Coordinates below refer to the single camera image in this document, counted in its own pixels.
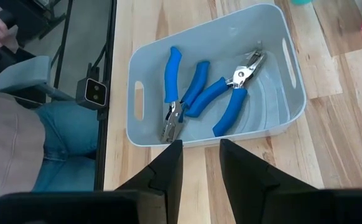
blue-handled pliers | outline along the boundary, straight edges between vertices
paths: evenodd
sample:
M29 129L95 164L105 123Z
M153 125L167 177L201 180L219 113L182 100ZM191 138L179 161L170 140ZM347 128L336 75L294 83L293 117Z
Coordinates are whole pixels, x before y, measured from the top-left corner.
M265 59L266 54L260 50L255 50L249 54L247 58L236 67L231 78L225 80L225 78L221 77L220 80L204 90L185 112L185 115L193 118L198 117L211 101L232 87L233 91L230 103L220 121L213 127L213 133L216 137L223 136L238 119L243 101L248 94L247 89L244 88L244 84L252 79Z
M161 141L172 143L176 140L183 127L183 114L203 91L210 62L202 61L197 64L195 74L187 92L179 101L177 75L182 54L176 47L170 48L170 57L164 71L165 103L169 103L169 112L164 121Z

blue jeans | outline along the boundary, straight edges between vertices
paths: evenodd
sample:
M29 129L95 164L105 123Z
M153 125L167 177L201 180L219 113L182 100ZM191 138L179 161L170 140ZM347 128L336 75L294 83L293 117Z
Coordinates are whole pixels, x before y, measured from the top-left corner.
M94 189L98 121L92 111L71 101L55 101L35 111L45 129L44 159L34 192Z

white plastic bin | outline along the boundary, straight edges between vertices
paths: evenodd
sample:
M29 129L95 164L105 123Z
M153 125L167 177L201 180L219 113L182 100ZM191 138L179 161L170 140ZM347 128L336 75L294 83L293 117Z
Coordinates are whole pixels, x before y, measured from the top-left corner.
M179 139L184 146L271 136L285 131L303 112L304 85L285 17L277 6L258 4L171 35L138 49L131 57L128 80L127 135L137 146L158 146L169 105L164 103L164 68L171 46L182 53L179 97L187 91L196 64L211 62L206 87L232 76L244 54L262 43L267 60L257 78L249 81L249 96L235 125L215 138L212 127L220 120L231 90L211 102L199 118L186 117ZM143 84L143 119L134 115L135 83Z

